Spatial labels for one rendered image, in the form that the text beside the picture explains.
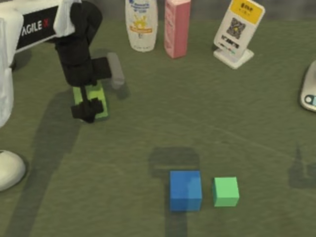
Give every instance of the pink box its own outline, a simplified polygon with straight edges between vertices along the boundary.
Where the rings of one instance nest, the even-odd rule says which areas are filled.
[[[171,58],[187,54],[191,0],[165,0],[164,48]]]

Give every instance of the qr code sign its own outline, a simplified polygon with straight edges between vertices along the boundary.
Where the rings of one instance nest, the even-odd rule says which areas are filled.
[[[241,23],[236,18],[233,18],[231,21],[231,26],[229,26],[226,32],[227,34],[235,37],[236,39],[239,39],[245,28],[246,28],[246,24]]]

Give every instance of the green cube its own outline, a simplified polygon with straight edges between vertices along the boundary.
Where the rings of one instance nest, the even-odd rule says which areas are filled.
[[[237,178],[214,178],[213,198],[215,207],[236,206],[239,201]]]

